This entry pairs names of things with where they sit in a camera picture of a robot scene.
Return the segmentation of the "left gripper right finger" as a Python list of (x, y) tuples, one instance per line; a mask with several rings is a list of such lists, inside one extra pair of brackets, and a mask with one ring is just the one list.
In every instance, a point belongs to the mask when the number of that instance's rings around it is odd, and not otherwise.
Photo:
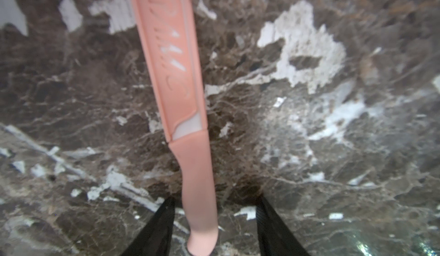
[(262, 256), (310, 256), (262, 195), (256, 200), (256, 221)]

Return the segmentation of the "pink fruit knife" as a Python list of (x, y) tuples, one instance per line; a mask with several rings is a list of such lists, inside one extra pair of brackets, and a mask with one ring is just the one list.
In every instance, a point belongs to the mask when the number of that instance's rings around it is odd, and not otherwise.
[(187, 248), (208, 256), (218, 216), (192, 1), (131, 1), (166, 141), (182, 171)]

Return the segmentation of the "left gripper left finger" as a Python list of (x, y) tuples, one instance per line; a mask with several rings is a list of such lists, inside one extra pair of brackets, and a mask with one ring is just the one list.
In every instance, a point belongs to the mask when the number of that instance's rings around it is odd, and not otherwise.
[(175, 200), (167, 198), (121, 256), (168, 256), (175, 217)]

